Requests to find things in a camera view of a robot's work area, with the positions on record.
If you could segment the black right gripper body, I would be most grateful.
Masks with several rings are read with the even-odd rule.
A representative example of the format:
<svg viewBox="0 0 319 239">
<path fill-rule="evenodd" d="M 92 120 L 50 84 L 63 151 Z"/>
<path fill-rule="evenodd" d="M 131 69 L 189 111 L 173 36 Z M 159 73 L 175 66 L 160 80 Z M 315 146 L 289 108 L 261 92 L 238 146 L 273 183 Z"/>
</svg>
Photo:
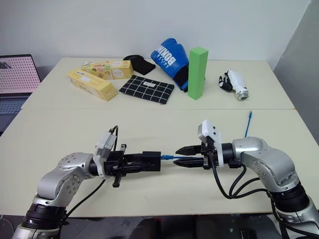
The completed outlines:
<svg viewBox="0 0 319 239">
<path fill-rule="evenodd" d="M 205 137 L 201 143 L 200 153 L 203 155 L 203 168 L 208 170 L 218 165 L 217 150 L 214 147 L 214 140 Z"/>
</svg>

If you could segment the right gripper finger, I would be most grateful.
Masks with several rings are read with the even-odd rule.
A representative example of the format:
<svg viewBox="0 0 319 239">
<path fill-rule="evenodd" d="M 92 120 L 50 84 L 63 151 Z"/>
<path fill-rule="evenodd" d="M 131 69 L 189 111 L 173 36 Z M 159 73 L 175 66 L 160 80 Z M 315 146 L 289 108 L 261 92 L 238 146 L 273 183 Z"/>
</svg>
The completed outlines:
<svg viewBox="0 0 319 239">
<path fill-rule="evenodd" d="M 176 154 L 184 156 L 193 156 L 201 153 L 201 145 L 184 146 L 178 149 Z"/>
<path fill-rule="evenodd" d="M 187 168 L 197 168 L 204 166 L 204 159 L 203 158 L 179 158 L 173 161 L 173 163 L 180 167 L 187 167 Z"/>
</svg>

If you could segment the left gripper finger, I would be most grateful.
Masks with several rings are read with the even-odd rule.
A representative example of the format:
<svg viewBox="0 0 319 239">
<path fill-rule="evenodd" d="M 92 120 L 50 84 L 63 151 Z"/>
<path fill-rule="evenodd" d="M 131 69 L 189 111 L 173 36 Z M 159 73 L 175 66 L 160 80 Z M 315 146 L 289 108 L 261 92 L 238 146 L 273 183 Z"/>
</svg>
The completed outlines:
<svg viewBox="0 0 319 239">
<path fill-rule="evenodd" d="M 141 163 L 143 161 L 142 153 L 125 154 L 125 161 L 127 163 Z"/>
<path fill-rule="evenodd" d="M 160 166 L 155 164 L 129 164 L 124 165 L 124 173 L 138 173 L 138 172 L 159 172 Z"/>
</svg>

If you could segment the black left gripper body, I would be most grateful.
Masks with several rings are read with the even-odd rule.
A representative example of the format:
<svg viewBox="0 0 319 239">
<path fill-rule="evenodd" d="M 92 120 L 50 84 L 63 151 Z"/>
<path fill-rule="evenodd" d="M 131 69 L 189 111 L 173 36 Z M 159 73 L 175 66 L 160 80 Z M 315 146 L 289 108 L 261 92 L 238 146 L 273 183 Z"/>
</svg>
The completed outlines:
<svg viewBox="0 0 319 239">
<path fill-rule="evenodd" d="M 124 169 L 125 165 L 127 165 L 127 160 L 124 157 L 126 148 L 126 144 L 121 144 L 120 150 L 111 151 L 109 157 L 104 163 L 106 175 L 115 178 L 112 184 L 114 188 L 118 188 L 120 186 L 122 177 L 125 177 L 127 174 Z"/>
</svg>

